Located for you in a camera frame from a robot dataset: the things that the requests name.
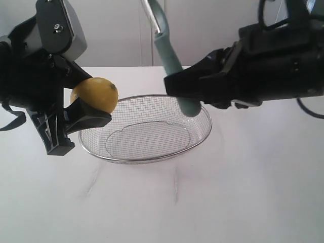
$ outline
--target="white tabletop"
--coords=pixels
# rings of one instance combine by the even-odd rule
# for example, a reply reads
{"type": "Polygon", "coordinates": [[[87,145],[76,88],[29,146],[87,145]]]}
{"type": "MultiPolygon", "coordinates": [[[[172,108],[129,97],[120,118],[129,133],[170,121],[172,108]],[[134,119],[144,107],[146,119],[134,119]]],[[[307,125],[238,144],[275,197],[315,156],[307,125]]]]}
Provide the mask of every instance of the white tabletop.
{"type": "MultiPolygon", "coordinates": [[[[165,93],[160,67],[86,70],[121,98],[165,93]]],[[[202,145],[142,166],[99,160],[77,134],[65,157],[46,156],[29,119],[1,132],[0,242],[323,242],[324,121],[294,100],[207,109],[202,145]]]]}

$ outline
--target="yellow lemon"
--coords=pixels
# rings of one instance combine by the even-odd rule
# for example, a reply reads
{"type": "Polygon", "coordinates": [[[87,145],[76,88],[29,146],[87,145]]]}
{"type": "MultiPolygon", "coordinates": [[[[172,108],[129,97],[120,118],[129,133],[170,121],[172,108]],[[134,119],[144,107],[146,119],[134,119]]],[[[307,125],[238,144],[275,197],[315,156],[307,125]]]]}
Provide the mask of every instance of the yellow lemon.
{"type": "Polygon", "coordinates": [[[80,97],[88,105],[112,113],[118,102],[118,90],[109,80],[92,77],[82,81],[72,91],[70,102],[80,97]]]}

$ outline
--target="white wall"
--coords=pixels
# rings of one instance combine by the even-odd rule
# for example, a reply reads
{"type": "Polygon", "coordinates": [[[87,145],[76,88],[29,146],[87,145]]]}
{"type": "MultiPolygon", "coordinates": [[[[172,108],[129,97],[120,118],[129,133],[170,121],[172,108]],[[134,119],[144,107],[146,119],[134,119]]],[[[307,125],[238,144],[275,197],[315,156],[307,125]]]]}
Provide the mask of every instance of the white wall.
{"type": "MultiPolygon", "coordinates": [[[[35,14],[36,0],[0,2],[0,35],[35,14]]],[[[88,49],[81,66],[160,65],[140,0],[70,0],[83,26],[88,49]]],[[[183,65],[231,46],[240,27],[256,23],[258,0],[159,0],[170,23],[171,40],[183,65]]],[[[274,22],[281,0],[268,3],[274,22]]]]}

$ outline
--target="basket rim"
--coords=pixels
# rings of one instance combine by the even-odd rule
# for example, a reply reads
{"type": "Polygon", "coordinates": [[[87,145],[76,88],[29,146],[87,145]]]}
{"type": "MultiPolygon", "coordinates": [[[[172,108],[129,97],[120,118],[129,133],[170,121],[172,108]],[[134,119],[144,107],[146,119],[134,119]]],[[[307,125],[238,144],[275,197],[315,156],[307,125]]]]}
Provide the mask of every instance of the basket rim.
{"type": "MultiPolygon", "coordinates": [[[[173,96],[168,96],[168,95],[136,95],[136,96],[129,96],[129,97],[126,97],[126,98],[122,98],[122,99],[119,99],[118,100],[118,103],[119,102],[123,102],[123,101],[127,101],[127,100],[132,100],[132,99],[137,99],[137,98],[145,98],[145,97],[164,97],[164,98],[167,98],[167,97],[170,97],[170,98],[176,98],[176,97],[173,97],[173,96]]],[[[175,157],[175,156],[178,156],[178,155],[181,155],[195,147],[197,147],[198,145],[202,144],[210,135],[211,131],[212,131],[212,128],[213,128],[213,121],[211,119],[211,116],[209,115],[209,112],[206,110],[206,108],[202,105],[201,106],[201,110],[206,114],[206,117],[209,121],[209,129],[207,131],[207,134],[206,136],[201,139],[198,143],[196,144],[193,144],[192,146],[186,148],[186,149],[183,149],[181,151],[178,151],[178,152],[174,152],[174,153],[170,153],[170,154],[167,154],[167,155],[164,155],[164,156],[158,156],[158,157],[152,157],[152,158],[149,158],[149,159],[118,159],[118,158],[108,158],[108,157],[105,157],[105,156],[101,156],[101,155],[98,155],[92,151],[90,151],[84,144],[83,140],[82,140],[82,132],[83,130],[79,131],[78,132],[78,139],[79,139],[79,142],[82,146],[82,148],[88,152],[90,155],[94,156],[94,157],[97,157],[97,158],[101,158],[101,159],[104,159],[104,160],[107,160],[111,163],[115,163],[115,164],[124,164],[124,165],[141,165],[141,164],[149,164],[149,163],[154,163],[154,162],[158,162],[158,161],[161,161],[161,160],[165,160],[167,158],[172,158],[172,157],[175,157]]]]}

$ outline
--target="wire mesh basket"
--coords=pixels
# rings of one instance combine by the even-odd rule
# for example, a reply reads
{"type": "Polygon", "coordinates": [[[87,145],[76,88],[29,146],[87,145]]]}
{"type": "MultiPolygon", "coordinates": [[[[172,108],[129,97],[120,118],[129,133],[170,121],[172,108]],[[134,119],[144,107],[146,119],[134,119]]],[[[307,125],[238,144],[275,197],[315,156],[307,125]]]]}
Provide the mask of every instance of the wire mesh basket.
{"type": "Polygon", "coordinates": [[[79,140],[88,153],[110,162],[147,164],[196,147],[211,129],[203,107],[196,117],[186,117],[174,97],[135,96],[119,100],[112,121],[80,131],[79,140]]]}

